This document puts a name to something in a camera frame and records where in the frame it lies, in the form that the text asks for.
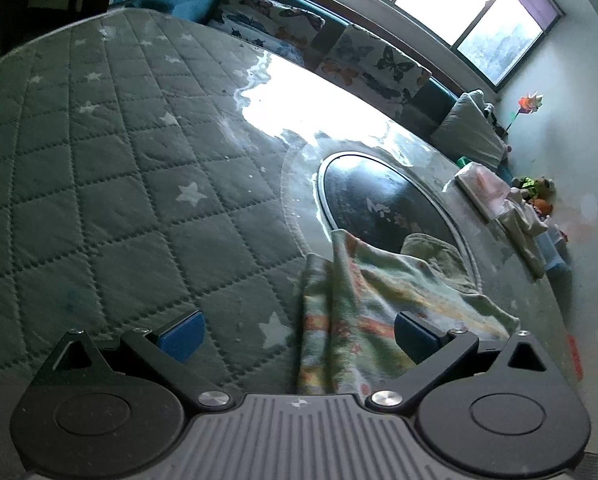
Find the sofa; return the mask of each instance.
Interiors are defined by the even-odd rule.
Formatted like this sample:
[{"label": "sofa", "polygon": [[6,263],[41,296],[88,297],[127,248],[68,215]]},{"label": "sofa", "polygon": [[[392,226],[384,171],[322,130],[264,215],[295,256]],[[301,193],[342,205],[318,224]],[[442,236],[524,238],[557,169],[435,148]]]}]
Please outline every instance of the sofa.
[{"label": "sofa", "polygon": [[[323,28],[314,37],[310,49],[304,54],[305,67],[308,70],[316,70],[350,22],[308,0],[275,1],[309,10],[325,20]],[[135,0],[129,5],[159,10],[206,25],[220,2],[221,0]],[[397,122],[419,137],[428,140],[450,112],[457,98],[455,94],[431,77],[406,105]]]}]

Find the windowsill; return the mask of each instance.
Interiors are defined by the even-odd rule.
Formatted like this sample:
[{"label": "windowsill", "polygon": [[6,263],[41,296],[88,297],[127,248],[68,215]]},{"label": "windowsill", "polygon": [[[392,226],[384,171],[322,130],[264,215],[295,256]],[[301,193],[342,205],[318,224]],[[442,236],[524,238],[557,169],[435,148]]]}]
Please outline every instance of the windowsill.
[{"label": "windowsill", "polygon": [[468,91],[482,89],[490,102],[496,92],[445,44],[417,23],[381,0],[335,0],[380,25],[434,63],[442,72]]}]

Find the blue gripper pad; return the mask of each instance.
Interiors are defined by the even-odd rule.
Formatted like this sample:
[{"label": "blue gripper pad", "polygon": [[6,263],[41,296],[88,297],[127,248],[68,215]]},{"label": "blue gripper pad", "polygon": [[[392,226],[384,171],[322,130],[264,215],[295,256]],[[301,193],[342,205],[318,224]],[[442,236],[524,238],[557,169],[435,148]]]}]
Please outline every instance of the blue gripper pad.
[{"label": "blue gripper pad", "polygon": [[394,340],[416,364],[430,357],[444,345],[439,335],[426,330],[421,322],[415,322],[403,312],[394,320]]},{"label": "blue gripper pad", "polygon": [[155,335],[157,336],[157,347],[183,363],[204,341],[204,315],[200,310],[185,314]]}]

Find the window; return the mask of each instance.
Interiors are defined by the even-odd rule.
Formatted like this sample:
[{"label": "window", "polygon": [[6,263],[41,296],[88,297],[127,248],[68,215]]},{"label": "window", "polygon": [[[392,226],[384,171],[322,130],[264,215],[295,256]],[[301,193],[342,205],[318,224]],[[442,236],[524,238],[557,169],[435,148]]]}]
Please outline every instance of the window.
[{"label": "window", "polygon": [[383,0],[500,88],[557,21],[551,0]]}]

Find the grey quilted fabric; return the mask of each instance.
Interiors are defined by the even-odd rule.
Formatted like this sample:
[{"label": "grey quilted fabric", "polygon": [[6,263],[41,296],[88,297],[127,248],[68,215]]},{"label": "grey quilted fabric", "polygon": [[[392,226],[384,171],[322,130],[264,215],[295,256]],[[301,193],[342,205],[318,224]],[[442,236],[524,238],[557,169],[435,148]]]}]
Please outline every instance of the grey quilted fabric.
[{"label": "grey quilted fabric", "polygon": [[0,61],[0,375],[30,378],[71,327],[109,338],[200,308],[187,364],[294,390],[303,267],[287,146],[247,123],[262,50],[124,9]]}]

